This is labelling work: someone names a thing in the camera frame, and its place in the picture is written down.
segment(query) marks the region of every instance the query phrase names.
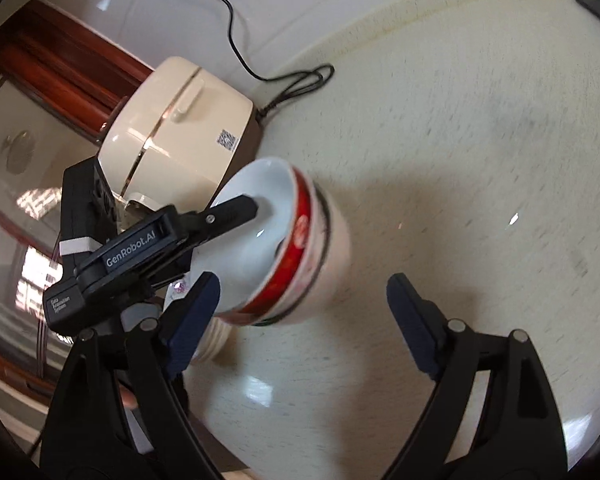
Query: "power cord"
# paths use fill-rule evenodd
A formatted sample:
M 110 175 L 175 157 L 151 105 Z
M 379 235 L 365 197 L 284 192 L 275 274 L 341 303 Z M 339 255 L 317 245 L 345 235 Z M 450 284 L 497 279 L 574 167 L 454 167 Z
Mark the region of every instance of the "power cord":
M 275 77 L 263 77 L 255 73 L 244 60 L 242 54 L 240 54 L 240 51 L 234 43 L 234 6 L 229 0 L 221 1 L 226 5 L 227 9 L 229 9 L 229 27 L 227 29 L 226 34 L 227 39 L 229 40 L 229 44 L 231 45 L 231 48 L 234 51 L 235 57 L 238 58 L 244 69 L 253 78 L 257 79 L 258 81 L 263 81 L 265 83 L 275 83 L 278 81 L 293 79 L 291 84 L 289 84 L 282 92 L 276 95 L 268 105 L 257 110 L 256 119 L 258 122 L 263 120 L 264 117 L 266 117 L 267 114 L 274 108 L 276 108 L 280 103 L 288 101 L 289 99 L 300 97 L 305 94 L 311 94 L 312 92 L 319 90 L 320 88 L 325 86 L 335 74 L 336 69 L 331 63 L 324 63 L 322 65 L 318 65 L 312 70 L 297 70 L 296 72 L 290 72 L 288 74 L 283 74 Z

